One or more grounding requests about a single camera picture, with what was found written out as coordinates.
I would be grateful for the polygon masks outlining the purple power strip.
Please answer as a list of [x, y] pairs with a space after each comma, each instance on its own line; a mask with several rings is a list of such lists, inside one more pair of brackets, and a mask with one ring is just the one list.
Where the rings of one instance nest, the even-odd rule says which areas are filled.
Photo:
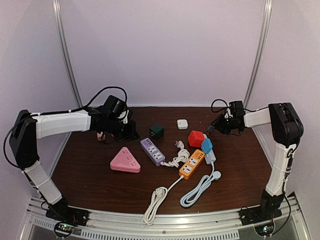
[[142, 139], [140, 146], [157, 167], [166, 160], [165, 155], [149, 138]]

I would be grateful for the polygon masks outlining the dark green cube adapter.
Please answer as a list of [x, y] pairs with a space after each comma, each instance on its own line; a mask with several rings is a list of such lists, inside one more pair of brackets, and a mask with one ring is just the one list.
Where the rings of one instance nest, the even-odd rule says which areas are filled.
[[159, 140], [160, 138], [162, 138], [164, 136], [164, 133], [165, 133], [165, 128], [158, 123], [152, 125], [149, 128], [149, 135], [156, 140]]

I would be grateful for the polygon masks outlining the blue square plug adapter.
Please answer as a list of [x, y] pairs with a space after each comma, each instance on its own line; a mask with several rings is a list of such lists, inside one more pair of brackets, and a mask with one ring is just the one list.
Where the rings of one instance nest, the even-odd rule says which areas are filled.
[[205, 138], [203, 142], [201, 143], [201, 150], [205, 154], [209, 154], [211, 150], [213, 149], [213, 144], [209, 138]]

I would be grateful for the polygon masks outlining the pink triangular socket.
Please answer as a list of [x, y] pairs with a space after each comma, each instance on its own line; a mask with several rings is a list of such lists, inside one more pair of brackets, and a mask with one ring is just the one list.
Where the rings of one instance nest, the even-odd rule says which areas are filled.
[[114, 171], [139, 173], [141, 165], [127, 147], [122, 147], [110, 162], [110, 168]]

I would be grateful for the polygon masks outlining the red cube socket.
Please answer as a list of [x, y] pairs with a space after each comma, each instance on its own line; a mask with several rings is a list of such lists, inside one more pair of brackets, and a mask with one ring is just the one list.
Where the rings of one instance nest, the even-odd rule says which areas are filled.
[[192, 130], [187, 139], [190, 147], [200, 148], [205, 137], [203, 132]]

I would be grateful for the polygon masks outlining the light blue power strip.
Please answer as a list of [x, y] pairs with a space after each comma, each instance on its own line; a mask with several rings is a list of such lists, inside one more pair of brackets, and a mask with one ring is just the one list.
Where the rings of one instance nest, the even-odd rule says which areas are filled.
[[213, 151], [213, 145], [210, 153], [205, 154], [204, 158], [207, 165], [210, 165], [211, 163], [214, 163], [216, 161], [216, 156]]

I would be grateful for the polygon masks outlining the beige pink plug adapter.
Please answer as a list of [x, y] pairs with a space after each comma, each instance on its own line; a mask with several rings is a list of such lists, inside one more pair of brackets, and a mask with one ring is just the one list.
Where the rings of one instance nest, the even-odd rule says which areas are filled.
[[98, 132], [97, 133], [97, 140], [98, 141], [104, 141], [106, 139], [104, 132]]

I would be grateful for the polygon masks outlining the white charger plug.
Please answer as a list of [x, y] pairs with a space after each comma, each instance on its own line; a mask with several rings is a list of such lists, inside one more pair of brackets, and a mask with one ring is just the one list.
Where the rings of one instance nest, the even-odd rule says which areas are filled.
[[189, 127], [188, 121], [186, 119], [178, 119], [176, 123], [179, 130], [185, 130]]

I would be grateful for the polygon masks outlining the black charger plug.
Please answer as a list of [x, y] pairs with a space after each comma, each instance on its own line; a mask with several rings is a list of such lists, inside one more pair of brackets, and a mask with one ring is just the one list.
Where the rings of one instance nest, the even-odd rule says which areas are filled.
[[206, 134], [207, 134], [207, 135], [210, 135], [214, 130], [215, 130], [215, 127], [212, 126], [212, 125], [210, 125], [210, 126], [208, 126], [208, 128], [207, 128]]

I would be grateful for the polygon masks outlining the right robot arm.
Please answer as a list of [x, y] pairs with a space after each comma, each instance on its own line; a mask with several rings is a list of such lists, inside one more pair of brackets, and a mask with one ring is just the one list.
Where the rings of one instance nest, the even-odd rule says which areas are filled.
[[216, 130], [229, 135], [232, 130], [238, 130], [241, 133], [246, 128], [271, 125], [276, 150], [265, 191], [271, 197], [283, 195], [295, 151], [304, 133], [304, 126], [292, 103], [270, 103], [261, 109], [248, 110], [244, 108], [243, 102], [238, 100], [212, 112], [222, 113], [209, 124], [208, 134]]

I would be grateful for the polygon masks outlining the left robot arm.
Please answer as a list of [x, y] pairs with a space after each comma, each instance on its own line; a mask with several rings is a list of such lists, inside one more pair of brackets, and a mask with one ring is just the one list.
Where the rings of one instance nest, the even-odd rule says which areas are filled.
[[30, 113], [24, 109], [19, 112], [3, 143], [9, 144], [13, 153], [15, 162], [11, 165], [23, 171], [47, 203], [54, 205], [53, 215], [61, 222], [67, 222], [72, 218], [72, 211], [61, 203], [62, 193], [43, 169], [37, 141], [48, 136], [86, 131], [110, 133], [117, 142], [134, 141], [140, 135], [131, 116], [129, 109], [111, 111], [103, 106], [52, 114]]

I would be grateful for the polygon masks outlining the orange power strip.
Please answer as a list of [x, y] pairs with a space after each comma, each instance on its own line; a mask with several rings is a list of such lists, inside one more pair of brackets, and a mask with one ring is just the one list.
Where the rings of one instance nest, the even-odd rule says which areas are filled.
[[183, 176], [183, 179], [188, 180], [204, 158], [205, 153], [203, 151], [199, 149], [195, 150], [186, 163], [179, 169], [179, 176]]

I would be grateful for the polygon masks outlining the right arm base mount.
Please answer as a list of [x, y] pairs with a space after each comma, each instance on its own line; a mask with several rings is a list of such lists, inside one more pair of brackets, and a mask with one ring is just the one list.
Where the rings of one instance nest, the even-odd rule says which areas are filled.
[[238, 212], [241, 224], [243, 226], [269, 221], [272, 217], [280, 217], [281, 203], [284, 200], [284, 194], [279, 196], [271, 196], [263, 192], [260, 204], [255, 207], [242, 207]]

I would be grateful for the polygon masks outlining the aluminium front rail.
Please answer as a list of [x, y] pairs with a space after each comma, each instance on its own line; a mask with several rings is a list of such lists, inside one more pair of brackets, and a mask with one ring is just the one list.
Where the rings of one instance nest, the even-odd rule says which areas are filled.
[[[272, 237], [258, 235], [258, 223], [242, 225], [240, 209], [159, 214], [148, 226], [142, 223], [142, 214], [83, 208], [89, 212], [86, 226], [76, 227], [66, 240], [311, 240], [297, 198], [288, 199], [290, 218]], [[31, 197], [18, 240], [61, 240], [53, 232], [57, 221], [46, 217], [42, 202]]]

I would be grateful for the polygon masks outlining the aluminium post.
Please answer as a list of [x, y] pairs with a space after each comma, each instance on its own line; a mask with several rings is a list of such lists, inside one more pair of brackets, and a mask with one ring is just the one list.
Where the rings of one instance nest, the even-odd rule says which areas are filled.
[[73, 97], [75, 99], [75, 103], [77, 107], [82, 107], [83, 103], [80, 97], [80, 93], [78, 90], [78, 86], [76, 83], [72, 63], [71, 63], [71, 58], [68, 50], [68, 44], [67, 44], [67, 39], [66, 39], [66, 34], [65, 34], [65, 29], [64, 29], [64, 23], [63, 23], [63, 16], [62, 16], [62, 10], [61, 10], [61, 3], [60, 0], [53, 0], [53, 13], [55, 17], [55, 22], [56, 22], [56, 28], [57, 28], [57, 34], [60, 42], [60, 48], [61, 48], [61, 53], [62, 53], [62, 59], [65, 65], [67, 77], [70, 83], [71, 87], [71, 92], [73, 94]]
[[266, 46], [269, 29], [270, 29], [272, 10], [273, 10], [273, 1], [265, 0], [256, 54], [253, 61], [253, 67], [252, 67], [248, 87], [247, 87], [244, 102], [243, 102], [243, 106], [245, 108], [248, 107], [249, 105], [249, 102], [254, 90], [254, 86], [258, 77], [259, 69], [262, 63], [263, 53], [264, 53], [264, 49]]

